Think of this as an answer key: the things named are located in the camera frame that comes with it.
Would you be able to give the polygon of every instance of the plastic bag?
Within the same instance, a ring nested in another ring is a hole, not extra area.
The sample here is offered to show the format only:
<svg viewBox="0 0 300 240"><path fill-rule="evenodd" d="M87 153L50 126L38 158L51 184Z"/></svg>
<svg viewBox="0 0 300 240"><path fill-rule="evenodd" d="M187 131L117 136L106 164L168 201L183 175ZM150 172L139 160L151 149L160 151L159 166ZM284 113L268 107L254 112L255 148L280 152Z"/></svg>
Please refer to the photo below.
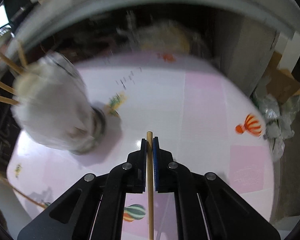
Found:
<svg viewBox="0 0 300 240"><path fill-rule="evenodd" d="M277 100L272 95L259 99L259 110L266 123L277 120L280 116L280 108Z"/></svg>
<svg viewBox="0 0 300 240"><path fill-rule="evenodd" d="M284 152L284 142L282 137L269 139L271 159L273 162L280 160Z"/></svg>
<svg viewBox="0 0 300 240"><path fill-rule="evenodd" d="M291 129L291 124L299 111L300 95L290 97L287 102L281 106L281 116L278 122L283 139L289 139L294 136L294 130Z"/></svg>
<svg viewBox="0 0 300 240"><path fill-rule="evenodd" d="M129 15L128 22L133 21ZM190 31L174 21L161 21L151 26L136 29L129 25L129 31L117 29L117 33L126 36L128 44L123 46L123 51L152 50L164 53L186 53L210 59L211 52L199 33Z"/></svg>
<svg viewBox="0 0 300 240"><path fill-rule="evenodd" d="M269 139L281 137L281 130L277 122L272 122L266 125L266 137Z"/></svg>
<svg viewBox="0 0 300 240"><path fill-rule="evenodd" d="M17 123L37 143L77 153L95 144L95 111L74 66L51 53L28 66L13 86L19 104L12 107Z"/></svg>

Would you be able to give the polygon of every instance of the wooden stick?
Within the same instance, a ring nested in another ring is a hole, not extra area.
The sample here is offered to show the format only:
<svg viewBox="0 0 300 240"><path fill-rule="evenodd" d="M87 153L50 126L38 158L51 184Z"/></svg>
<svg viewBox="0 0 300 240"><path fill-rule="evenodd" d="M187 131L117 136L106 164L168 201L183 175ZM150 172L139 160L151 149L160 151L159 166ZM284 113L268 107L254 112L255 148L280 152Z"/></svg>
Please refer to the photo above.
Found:
<svg viewBox="0 0 300 240"><path fill-rule="evenodd" d="M28 61L27 61L25 51L23 50L23 47L22 47L20 41L18 41L18 55L19 55L19 59L20 59L21 65L25 69L27 69Z"/></svg>
<svg viewBox="0 0 300 240"><path fill-rule="evenodd" d="M17 66L11 59L7 58L4 54L0 52L0 58L3 60L10 68L19 73L20 75L23 73L23 69Z"/></svg>
<svg viewBox="0 0 300 240"><path fill-rule="evenodd" d="M16 91L12 87L7 86L6 84L2 83L1 81L0 81L0 88L8 91L9 93L12 93L14 95L16 94Z"/></svg>
<svg viewBox="0 0 300 240"><path fill-rule="evenodd" d="M10 105L17 105L19 104L18 101L14 100L14 99L10 99L10 98L5 98L0 96L0 102L6 103L6 104L10 104Z"/></svg>
<svg viewBox="0 0 300 240"><path fill-rule="evenodd" d="M154 204L153 204L153 153L152 132L147 132L147 175L148 175L148 210L149 210L149 239L154 240Z"/></svg>
<svg viewBox="0 0 300 240"><path fill-rule="evenodd" d="M20 192L18 189L16 189L15 187L13 187L4 177L2 177L2 175L0 174L0 179L9 187L11 187L13 190L15 190L16 192L18 192L21 196L23 196L24 198L26 198L27 200L29 200L31 203L36 204L39 207L42 207L44 209L46 209L46 206L44 204L38 203L37 201L34 201L32 198L29 198L27 195L23 194L22 192Z"/></svg>

